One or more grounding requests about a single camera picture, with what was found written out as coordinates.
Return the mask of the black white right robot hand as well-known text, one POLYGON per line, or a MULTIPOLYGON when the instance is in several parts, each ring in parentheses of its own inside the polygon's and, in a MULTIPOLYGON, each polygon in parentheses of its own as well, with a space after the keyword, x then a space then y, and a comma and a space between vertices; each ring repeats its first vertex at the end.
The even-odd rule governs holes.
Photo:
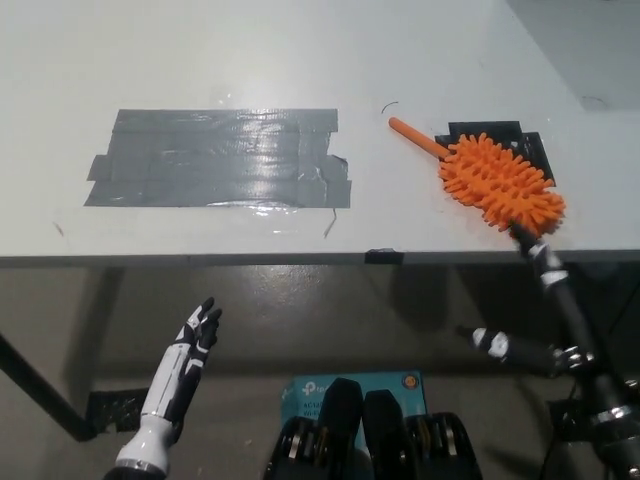
POLYGON ((560 319, 565 345, 546 346, 504 331, 459 326, 456 333, 488 357, 547 378, 569 375, 581 389, 583 408, 595 425, 639 415, 639 400, 612 366, 599 332, 579 305, 568 270, 548 243, 518 223, 509 233, 532 266, 538 285, 560 319))

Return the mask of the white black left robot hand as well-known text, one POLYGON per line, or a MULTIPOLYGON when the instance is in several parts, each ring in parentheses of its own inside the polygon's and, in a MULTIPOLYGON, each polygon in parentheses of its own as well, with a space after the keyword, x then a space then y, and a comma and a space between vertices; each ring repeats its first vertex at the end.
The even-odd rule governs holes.
POLYGON ((166 479, 169 451, 180 438, 186 413, 217 342, 222 310, 201 303, 167 347, 146 395, 140 425, 119 451, 107 479, 166 479))

